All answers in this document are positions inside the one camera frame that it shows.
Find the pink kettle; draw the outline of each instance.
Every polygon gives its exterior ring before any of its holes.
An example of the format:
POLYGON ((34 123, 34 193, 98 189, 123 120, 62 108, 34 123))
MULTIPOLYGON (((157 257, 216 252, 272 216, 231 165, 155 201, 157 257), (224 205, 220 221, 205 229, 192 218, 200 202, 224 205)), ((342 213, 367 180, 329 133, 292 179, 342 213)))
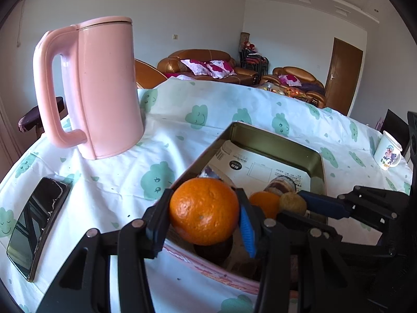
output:
POLYGON ((142 137, 130 18, 102 17, 47 32, 35 48, 33 74, 42 124, 54 145, 78 145, 84 158, 94 160, 120 154, 142 137), (56 55, 70 132, 62 129, 55 101, 56 55))

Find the metal tray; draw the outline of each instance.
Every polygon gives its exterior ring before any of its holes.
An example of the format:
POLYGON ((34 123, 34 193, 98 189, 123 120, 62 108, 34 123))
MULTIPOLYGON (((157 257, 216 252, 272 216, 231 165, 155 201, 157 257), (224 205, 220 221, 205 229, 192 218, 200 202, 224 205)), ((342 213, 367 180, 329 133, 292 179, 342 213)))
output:
POLYGON ((322 156, 297 142, 242 122, 233 122, 174 182, 177 189, 183 182, 197 177, 223 143, 230 140, 248 151, 263 155, 308 173, 310 191, 326 195, 322 156))
MULTIPOLYGON (((231 123, 230 126, 174 182, 171 188, 175 190, 183 182, 197 177, 227 140, 230 140, 232 143, 243 149, 307 172, 310 176, 310 191, 326 195, 323 161, 318 152, 277 134, 241 122, 231 123)), ((327 222, 326 217, 322 215, 309 213, 309 216, 314 220, 323 223, 327 222)), ((240 232, 236 230, 233 237, 233 248, 235 248, 235 244, 241 244, 240 232)), ((221 267, 201 258, 195 254, 193 245, 182 240, 172 227, 168 230, 164 250, 194 271, 197 271, 208 278, 249 294, 258 294, 259 282, 239 275, 230 269, 230 267, 221 267)))

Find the dark fruit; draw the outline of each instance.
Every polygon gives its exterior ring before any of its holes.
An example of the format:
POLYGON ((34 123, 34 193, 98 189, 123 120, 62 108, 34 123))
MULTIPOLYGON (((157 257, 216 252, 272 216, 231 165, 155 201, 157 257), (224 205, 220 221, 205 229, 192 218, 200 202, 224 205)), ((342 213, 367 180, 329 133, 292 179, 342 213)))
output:
POLYGON ((226 241, 212 244, 210 246, 200 246, 195 244, 196 254, 216 265, 220 265, 227 259, 233 247, 233 235, 226 241))

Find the kettle handle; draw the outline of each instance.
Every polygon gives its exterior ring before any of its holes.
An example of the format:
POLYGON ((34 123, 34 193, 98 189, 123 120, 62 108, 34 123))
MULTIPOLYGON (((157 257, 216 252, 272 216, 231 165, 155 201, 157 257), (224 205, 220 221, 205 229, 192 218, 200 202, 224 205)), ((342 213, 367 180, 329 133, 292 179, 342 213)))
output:
POLYGON ((36 98, 43 128, 51 143, 60 148, 69 148, 86 142, 87 136, 80 129, 65 132, 61 126, 52 79, 52 60, 58 54, 65 57, 78 56, 76 26, 46 32, 33 55, 36 98))

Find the leather sofa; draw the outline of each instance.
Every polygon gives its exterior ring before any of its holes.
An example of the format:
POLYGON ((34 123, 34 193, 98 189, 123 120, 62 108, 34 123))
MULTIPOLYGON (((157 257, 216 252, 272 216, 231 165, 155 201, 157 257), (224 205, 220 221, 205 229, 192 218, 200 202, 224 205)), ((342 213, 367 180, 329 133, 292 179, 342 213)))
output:
MULTIPOLYGON (((272 70, 272 74, 263 75, 261 77, 259 84, 270 82, 280 87, 287 87, 286 85, 283 85, 279 81, 279 78, 278 78, 280 75, 287 75, 287 74, 296 76, 300 80, 301 83, 303 82, 313 83, 315 85, 320 86, 324 90, 323 84, 320 81, 318 81, 314 75, 312 75, 311 73, 307 72, 304 69, 301 69, 298 67, 290 67, 290 66, 274 68, 272 70)), ((327 99, 324 95, 316 91, 308 91, 306 92, 306 96, 307 96, 307 102, 315 105, 317 108, 322 109, 326 107, 327 99)))
POLYGON ((158 70, 162 73, 183 73, 196 80, 210 80, 226 83, 234 83, 237 85, 252 86, 258 77, 258 73, 254 70, 236 67, 236 61, 230 57, 226 52, 220 50, 210 49, 186 49, 179 50, 172 53, 170 56, 162 59, 158 63, 158 70), (233 68, 237 75, 231 75, 223 79, 214 79, 208 75, 194 75, 191 70, 181 62, 181 60, 193 59, 201 62, 208 62, 211 60, 227 61, 233 68))
POLYGON ((135 59, 136 87, 152 89, 167 80, 167 77, 150 64, 135 59))

